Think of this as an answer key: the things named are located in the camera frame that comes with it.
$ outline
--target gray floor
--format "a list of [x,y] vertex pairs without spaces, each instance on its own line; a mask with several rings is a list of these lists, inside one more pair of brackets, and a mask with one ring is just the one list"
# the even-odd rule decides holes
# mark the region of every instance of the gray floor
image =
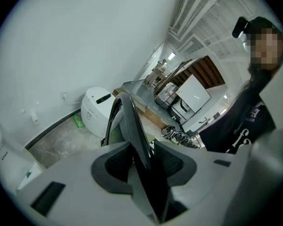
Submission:
[[172,119],[169,113],[155,102],[153,89],[147,89],[142,83],[143,80],[126,82],[121,88],[133,99],[138,101],[138,103],[144,106],[144,108],[149,108],[152,110],[167,125],[173,125],[176,127],[176,129],[180,129],[178,123]]
[[[144,131],[157,140],[165,140],[161,130],[147,118],[140,116]],[[83,153],[100,147],[102,138],[84,128],[77,128],[73,117],[57,126],[38,141],[29,152],[44,167],[48,168],[71,154]]]

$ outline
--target person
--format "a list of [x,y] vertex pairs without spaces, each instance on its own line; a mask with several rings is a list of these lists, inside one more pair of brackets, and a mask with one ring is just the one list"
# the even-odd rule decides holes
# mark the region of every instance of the person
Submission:
[[161,73],[163,73],[166,70],[166,60],[163,59],[162,63],[160,61],[157,62],[157,65],[152,69],[152,73],[149,74],[145,81],[144,85],[147,88],[150,88],[153,82],[159,77]]
[[199,133],[208,151],[236,153],[275,129],[260,92],[283,60],[283,34],[269,20],[256,17],[246,34],[250,46],[250,80],[227,112]]

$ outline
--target white appliance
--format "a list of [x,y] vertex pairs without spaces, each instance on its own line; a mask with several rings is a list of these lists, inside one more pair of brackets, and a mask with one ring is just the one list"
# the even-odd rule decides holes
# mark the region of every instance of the white appliance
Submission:
[[41,165],[0,125],[0,182],[10,193],[17,194],[43,172]]
[[191,75],[176,94],[196,113],[210,98],[202,84]]
[[171,107],[171,110],[180,118],[180,123],[185,123],[190,119],[195,113],[190,107],[180,99],[175,105]]
[[106,89],[92,87],[88,89],[81,105],[81,117],[84,126],[94,135],[104,138],[115,97]]

